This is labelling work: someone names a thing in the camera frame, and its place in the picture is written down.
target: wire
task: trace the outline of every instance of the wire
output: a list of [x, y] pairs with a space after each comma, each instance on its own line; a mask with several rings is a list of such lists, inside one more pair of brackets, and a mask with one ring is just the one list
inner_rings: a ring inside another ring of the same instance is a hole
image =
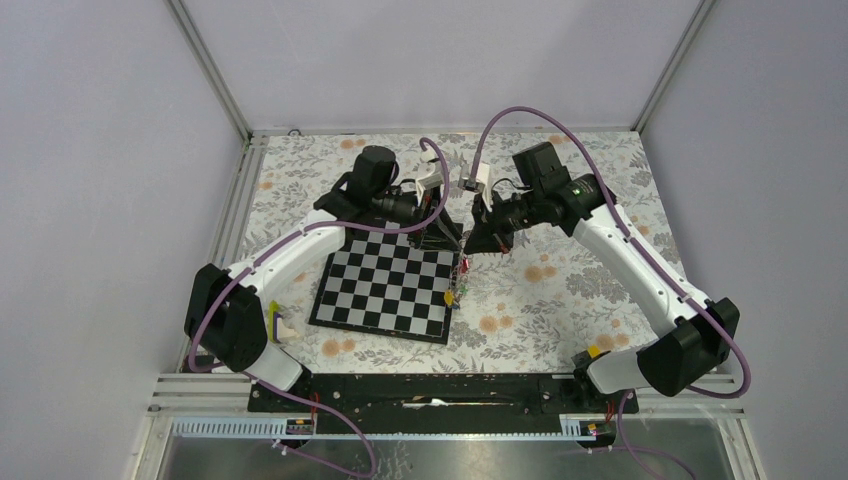
[[608, 424], [612, 417], [615, 415], [615, 401], [609, 400], [607, 401], [607, 416], [604, 417], [604, 425]]
[[[412, 225], [410, 227], [404, 227], [404, 228], [397, 228], [397, 229], [372, 227], [370, 225], [361, 225], [361, 224], [358, 224], [358, 223], [343, 222], [343, 221], [317, 222], [317, 223], [314, 223], [312, 225], [307, 225], [303, 229], [302, 232], [300, 230], [297, 230], [297, 231], [294, 231], [294, 232], [290, 233], [289, 235], [285, 236], [284, 238], [281, 238], [280, 240], [277, 241], [277, 243], [275, 243], [265, 253], [263, 253], [262, 255], [257, 257], [256, 260], [254, 260], [252, 267], [247, 267], [241, 273], [236, 275], [235, 278], [233, 278], [232, 281], [230, 281], [230, 283], [227, 284], [227, 286], [224, 287], [223, 290], [221, 290], [221, 293], [218, 295], [218, 297], [215, 299], [215, 301], [212, 302], [212, 305], [209, 307], [209, 310], [206, 311], [206, 315], [203, 316], [203, 320], [200, 322], [200, 325], [197, 327], [197, 331], [194, 334], [194, 338], [192, 338], [192, 340], [191, 340], [191, 349], [189, 350], [189, 354], [188, 354], [189, 368], [192, 371], [195, 371], [195, 372], [208, 372], [209, 370], [212, 370], [213, 368], [217, 368], [217, 367], [223, 365], [222, 363], [216, 363], [216, 364], [213, 364], [213, 365], [205, 367], [205, 368], [197, 365], [197, 349], [200, 345], [200, 339], [203, 338], [203, 334], [206, 332], [206, 328], [209, 326], [209, 323], [212, 321], [212, 317], [214, 317], [215, 312], [217, 312], [218, 308], [221, 306], [221, 304], [224, 303], [224, 300], [226, 299], [227, 295], [230, 294], [230, 292], [236, 287], [236, 285], [239, 284], [239, 282], [241, 282], [248, 275], [253, 274], [256, 271], [256, 268], [258, 268], [260, 265], [262, 265], [262, 263], [265, 260], [270, 258], [275, 253], [277, 253], [281, 248], [285, 247], [287, 244], [289, 244], [294, 239], [296, 239], [296, 238], [300, 237], [301, 235], [308, 233], [312, 230], [315, 230], [315, 229], [318, 229], [318, 228], [325, 228], [325, 227], [345, 227], [345, 228], [352, 228], [354, 230], [364, 230], [364, 231], [367, 231], [367, 232], [379, 232], [379, 233], [386, 233], [386, 234], [410, 233], [410, 232], [414, 232], [414, 231], [426, 228], [427, 225], [433, 223], [437, 218], [439, 218], [439, 215], [442, 213], [442, 210], [445, 209], [445, 204], [447, 203], [447, 199], [448, 199], [448, 193], [450, 191], [450, 170], [448, 169], [448, 162], [445, 159], [444, 153], [442, 153], [441, 149], [439, 149], [438, 145], [436, 145], [436, 143], [433, 142], [432, 140], [430, 140], [429, 138], [422, 137], [421, 140], [419, 141], [419, 145], [421, 146], [422, 150], [426, 150], [427, 147], [429, 146], [436, 152], [436, 155], [439, 158], [439, 163], [441, 164], [441, 167], [442, 167], [442, 177], [445, 179], [444, 191], [442, 192], [442, 198], [439, 201], [439, 204], [436, 206], [436, 209], [433, 211], [433, 213], [430, 214], [429, 217], [427, 217], [426, 219], [421, 221], [421, 223], [418, 223], [416, 225]], [[254, 380], [257, 380], [257, 382], [259, 384], [261, 384], [265, 388], [271, 390], [272, 392], [274, 392], [274, 393], [276, 393], [276, 394], [278, 394], [278, 395], [280, 395], [284, 398], [287, 398], [289, 400], [292, 400], [292, 401], [295, 401], [295, 402], [298, 402], [298, 403], [302, 403], [302, 404], [310, 406], [310, 407], [320, 408], [322, 410], [325, 410], [325, 411], [337, 416], [339, 419], [341, 419], [343, 422], [345, 422], [351, 428], [351, 430], [353, 430], [354, 433], [356, 433], [357, 436], [359, 436], [359, 438], [362, 440], [363, 444], [365, 444], [365, 448], [366, 448], [366, 450], [368, 450], [368, 456], [371, 458], [371, 471], [368, 474], [353, 472], [351, 470], [345, 469], [344, 467], [336, 465], [336, 464], [334, 464], [334, 463], [332, 463], [328, 460], [324, 460], [322, 458], [315, 457], [315, 456], [309, 455], [307, 453], [298, 452], [297, 450], [291, 450], [292, 453], [294, 453], [295, 455], [299, 455], [303, 458], [308, 458], [310, 460], [314, 460], [318, 463], [326, 465], [326, 466], [328, 466], [332, 469], [335, 469], [339, 472], [343, 472], [347, 475], [353, 475], [353, 476], [358, 477], [358, 478], [370, 478], [370, 477], [373, 477], [376, 474], [376, 472], [377, 472], [377, 461], [376, 461], [376, 458], [374, 456], [373, 447], [371, 446], [370, 443], [368, 443], [368, 441], [365, 438], [365, 435], [362, 433], [362, 431], [359, 430], [359, 428], [357, 428], [356, 425], [352, 421], [350, 421], [349, 418], [344, 416], [344, 414], [342, 414], [341, 412], [339, 412], [339, 411], [337, 411], [337, 410], [335, 410], [335, 409], [333, 409], [333, 408], [331, 408], [327, 405], [324, 405], [324, 404], [321, 404], [321, 403], [318, 403], [318, 402], [313, 402], [311, 400], [307, 400], [305, 398], [300, 398], [296, 395], [292, 395], [288, 392], [284, 392], [284, 391], [274, 387], [273, 385], [271, 385], [271, 384], [269, 384], [269, 383], [267, 383], [263, 380], [256, 379], [255, 377], [253, 377], [253, 376], [251, 376], [247, 373], [245, 373], [245, 375], [247, 375], [248, 377], [250, 377]]]
[[[321, 395], [318, 395], [318, 392], [315, 392], [315, 398], [314, 399], [312, 398], [311, 395], [310, 395], [309, 399], [312, 400], [315, 403], [321, 403]], [[315, 431], [315, 426], [316, 426], [315, 425], [315, 413], [316, 413], [316, 411], [317, 411], [316, 407], [312, 407], [312, 410], [310, 411], [310, 418], [312, 420], [312, 431], [313, 432]]]
[[510, 185], [512, 185], [512, 188], [514, 188], [516, 190], [522, 190], [522, 191], [530, 190], [529, 187], [516, 185], [515, 182], [513, 182], [511, 178], [506, 178], [506, 177], [504, 177], [504, 178], [498, 180], [497, 182], [493, 183], [492, 184], [492, 190], [494, 190], [495, 187], [498, 186], [498, 184], [501, 183], [501, 182], [509, 183]]
[[[561, 124], [560, 122], [558, 122], [556, 119], [554, 119], [550, 115], [548, 115], [548, 114], [546, 114], [546, 113], [544, 113], [540, 110], [536, 110], [535, 108], [522, 107], [522, 106], [510, 107], [510, 108], [507, 108], [507, 109], [501, 111], [500, 113], [495, 115], [492, 118], [492, 120], [489, 121], [489, 123], [486, 125], [486, 128], [483, 130], [483, 134], [480, 136], [480, 143], [477, 144], [477, 150], [474, 153], [474, 163], [471, 165], [471, 178], [472, 179], [477, 178], [477, 168], [480, 165], [480, 158], [483, 155], [483, 143], [486, 141], [486, 137], [489, 135], [489, 132], [492, 130], [492, 127], [494, 127], [495, 123], [498, 120], [500, 120], [501, 117], [503, 117], [504, 115], [506, 115], [508, 113], [512, 113], [512, 112], [527, 112], [527, 113], [531, 113], [533, 115], [536, 115], [537, 117], [541, 117], [541, 118], [547, 120], [548, 122], [550, 122], [551, 124], [553, 124], [558, 129], [560, 129], [560, 131], [562, 131], [562, 133], [564, 133], [565, 136], [567, 136], [569, 139], [571, 139], [572, 142], [574, 142], [574, 145], [576, 145], [577, 149], [580, 150], [580, 153], [583, 155], [583, 158], [586, 159], [586, 163], [589, 165], [589, 168], [592, 170], [592, 174], [595, 175], [595, 179], [597, 179], [597, 181], [598, 181], [598, 188], [600, 189], [601, 194], [604, 196], [604, 200], [606, 201], [607, 208], [609, 208], [610, 214], [612, 215], [613, 219], [615, 220], [616, 225], [618, 225], [618, 228], [625, 235], [625, 237], [631, 237], [630, 236], [630, 229], [627, 227], [627, 222], [625, 222], [621, 218], [621, 215], [618, 213], [618, 210], [616, 210], [615, 202], [612, 200], [612, 196], [610, 195], [609, 189], [607, 188], [606, 184], [604, 183], [604, 179], [601, 176], [601, 172], [598, 170], [598, 166], [595, 164], [594, 160], [592, 160], [592, 157], [589, 155], [589, 152], [586, 150], [586, 147], [583, 145], [582, 142], [580, 142], [580, 140], [576, 136], [574, 136], [573, 133], [571, 133], [571, 130], [569, 130], [568, 128], [565, 127], [565, 125]], [[654, 257], [651, 256], [651, 254], [641, 244], [641, 242], [639, 242], [636, 238], [631, 237], [630, 243], [633, 245], [633, 247], [636, 249], [636, 251], [638, 251], [639, 254], [642, 255], [644, 260], [651, 266], [651, 268], [654, 270], [654, 272], [656, 272], [657, 275], [659, 275], [660, 278], [662, 278], [663, 281], [669, 287], [671, 287], [671, 289], [674, 290], [674, 292], [677, 293], [677, 295], [680, 296], [680, 298], [687, 298], [686, 304], [689, 305], [690, 307], [692, 307], [692, 309], [694, 309], [698, 313], [698, 315], [700, 315], [704, 320], [707, 321], [707, 323], [710, 324], [710, 326], [712, 328], [715, 329], [715, 331], [718, 333], [718, 335], [721, 337], [721, 339], [724, 340], [725, 342], [727, 342], [727, 344], [730, 346], [730, 349], [733, 351], [733, 354], [736, 355], [736, 358], [739, 359], [739, 364], [742, 367], [742, 385], [740, 385], [739, 389], [737, 389], [735, 392], [718, 393], [718, 392], [713, 392], [713, 391], [710, 391], [710, 390], [705, 390], [703, 388], [693, 387], [693, 386], [689, 386], [689, 387], [686, 387], [686, 388], [688, 388], [689, 390], [691, 390], [693, 392], [700, 393], [702, 395], [706, 395], [708, 397], [713, 397], [713, 398], [730, 399], [730, 398], [739, 398], [742, 395], [744, 395], [751, 386], [751, 367], [750, 367], [750, 365], [748, 365], [748, 360], [745, 358], [745, 355], [742, 353], [742, 349], [739, 348], [739, 345], [737, 345], [736, 342], [733, 341], [733, 337], [731, 337], [727, 333], [727, 331], [725, 331], [724, 328], [722, 328], [722, 326], [718, 323], [718, 321], [716, 321], [716, 319], [713, 318], [713, 316], [710, 315], [710, 313], [707, 312], [706, 309], [704, 309], [702, 306], [700, 306], [698, 304], [698, 302], [695, 301], [693, 298], [689, 298], [689, 295], [686, 292], [686, 290], [684, 290], [683, 287], [681, 287], [665, 271], [665, 269], [662, 268], [662, 266], [659, 264], [659, 262], [657, 262], [654, 259]]]
[[[627, 450], [628, 452], [630, 452], [630, 455], [633, 457], [634, 460], [636, 460], [636, 463], [638, 463], [639, 466], [642, 467], [642, 469], [644, 469], [646, 472], [648, 472], [651, 476], [653, 476], [657, 480], [665, 480], [665, 477], [663, 477], [659, 473], [655, 472], [654, 469], [649, 467], [637, 455], [638, 452], [643, 451], [643, 450], [649, 450], [649, 449], [646, 449], [645, 447], [634, 447], [633, 445], [630, 444], [630, 440], [627, 439], [627, 435], [624, 434], [624, 421], [623, 421], [623, 419], [624, 419], [624, 404], [627, 402], [627, 399], [632, 397], [632, 396], [633, 396], [633, 390], [627, 390], [626, 392], [624, 392], [624, 395], [621, 397], [621, 403], [618, 405], [618, 417], [616, 418], [615, 423], [618, 426], [618, 434], [621, 436], [621, 441], [624, 442], [624, 447], [618, 447], [618, 448], [621, 448], [623, 450]], [[674, 461], [675, 463], [677, 463], [678, 465], [683, 467], [684, 470], [686, 470], [686, 472], [692, 477], [692, 480], [697, 480], [697, 476], [695, 475], [695, 471], [692, 470], [692, 467], [690, 467], [689, 465], [686, 465], [683, 462], [683, 460], [680, 460], [679, 458], [673, 456], [672, 454], [667, 453], [667, 452], [663, 452], [661, 450], [653, 450], [650, 453], [653, 453], [655, 455], [660, 455], [662, 457], [665, 457], [665, 458], [668, 458], [668, 459]]]
[[264, 380], [258, 380], [257, 379], [256, 383], [258, 383], [259, 385], [262, 385], [263, 387], [267, 388], [268, 390], [276, 393], [277, 395], [279, 395], [283, 398], [287, 398], [291, 401], [301, 403], [301, 404], [309, 406], [309, 407], [320, 408], [321, 410], [329, 412], [329, 413], [335, 415], [339, 420], [341, 420], [345, 424], [347, 424], [347, 426], [350, 427], [351, 430], [353, 430], [353, 433], [355, 433], [356, 436], [358, 436], [359, 439], [362, 440], [362, 443], [365, 444], [365, 449], [368, 451], [368, 458], [371, 460], [371, 471], [369, 471], [368, 473], [361, 473], [361, 472], [355, 472], [353, 470], [348, 470], [347, 468], [344, 468], [341, 465], [337, 465], [337, 464], [335, 464], [335, 463], [333, 463], [329, 460], [323, 459], [321, 457], [317, 457], [315, 455], [312, 455], [312, 454], [309, 454], [309, 453], [306, 453], [306, 452], [302, 452], [302, 451], [294, 449], [294, 448], [286, 449], [285, 451], [287, 453], [292, 453], [294, 455], [297, 455], [298, 457], [302, 457], [302, 458], [305, 458], [307, 460], [312, 460], [313, 462], [318, 462], [322, 465], [325, 465], [327, 467], [332, 468], [333, 470], [342, 472], [345, 475], [350, 475], [350, 476], [353, 476], [353, 477], [356, 477], [356, 478], [371, 478], [377, 473], [377, 457], [376, 457], [376, 455], [374, 455], [374, 447], [371, 446], [371, 442], [369, 442], [368, 439], [365, 438], [365, 434], [362, 433], [362, 430], [360, 430], [359, 427], [357, 427], [356, 424], [353, 423], [353, 421], [351, 421], [351, 419], [347, 418], [347, 416], [345, 416], [345, 414], [336, 410], [333, 407], [330, 407], [328, 405], [324, 405], [323, 403], [313, 402], [311, 400], [307, 400], [305, 398], [300, 398], [297, 395], [292, 395], [289, 392], [285, 392], [283, 390], [280, 390], [279, 388], [271, 385], [270, 383], [268, 383]]

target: red wire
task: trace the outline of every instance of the red wire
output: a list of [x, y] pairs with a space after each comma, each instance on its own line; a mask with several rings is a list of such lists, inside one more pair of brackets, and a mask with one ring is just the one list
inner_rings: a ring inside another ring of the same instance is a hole
[[[321, 396], [318, 395], [318, 392], [314, 392], [314, 394], [315, 394], [315, 398], [313, 399], [312, 395], [310, 394], [309, 399], [316, 402], [316, 403], [320, 403], [321, 402]], [[313, 432], [315, 431], [315, 412], [317, 412], [317, 411], [318, 411], [318, 409], [315, 408], [315, 407], [312, 407], [310, 409], [310, 419], [312, 420], [312, 430], [313, 430]]]
[[607, 424], [612, 420], [613, 415], [615, 415], [615, 403], [613, 401], [607, 402], [607, 416], [604, 418], [604, 424]]

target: cable connector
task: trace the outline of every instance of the cable connector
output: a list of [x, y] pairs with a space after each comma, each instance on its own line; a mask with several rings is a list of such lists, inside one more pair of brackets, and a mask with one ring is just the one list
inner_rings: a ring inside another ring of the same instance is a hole
[[477, 177], [471, 178], [471, 167], [463, 165], [459, 172], [459, 188], [483, 195], [483, 204], [492, 211], [492, 180], [489, 164], [480, 163], [477, 166]]
[[427, 145], [423, 152], [421, 152], [421, 162], [422, 163], [430, 163], [435, 162], [439, 159], [439, 156], [436, 154], [436, 151], [433, 150], [433, 147]]

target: glass panel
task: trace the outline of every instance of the glass panel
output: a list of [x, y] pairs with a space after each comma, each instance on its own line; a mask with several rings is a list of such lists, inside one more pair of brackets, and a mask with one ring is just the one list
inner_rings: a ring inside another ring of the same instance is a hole
[[[689, 464], [700, 478], [733, 478], [721, 434], [709, 420], [626, 421], [634, 445], [657, 448]], [[378, 479], [650, 479], [627, 452], [562, 455], [580, 448], [550, 441], [395, 441], [374, 442]], [[368, 455], [358, 441], [312, 440], [301, 447], [342, 466], [367, 471]], [[668, 479], [688, 479], [669, 460], [643, 456]], [[282, 457], [267, 440], [173, 438], [161, 480], [347, 479], [322, 465], [292, 455]]]

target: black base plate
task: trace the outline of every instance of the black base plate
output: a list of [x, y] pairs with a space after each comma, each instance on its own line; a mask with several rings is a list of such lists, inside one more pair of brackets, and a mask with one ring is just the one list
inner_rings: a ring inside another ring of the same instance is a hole
[[[321, 403], [344, 413], [365, 434], [560, 433], [561, 413], [606, 413], [605, 401], [586, 406], [569, 398], [569, 392], [579, 390], [574, 383], [570, 375], [550, 374], [313, 374], [304, 375], [290, 391], [302, 397], [317, 394]], [[609, 398], [618, 401], [622, 395]], [[459, 405], [404, 407], [433, 399]], [[247, 409], [309, 412], [309, 407], [259, 385], [251, 390]], [[635, 396], [624, 411], [639, 411]], [[318, 434], [350, 433], [335, 416], [318, 412]]]

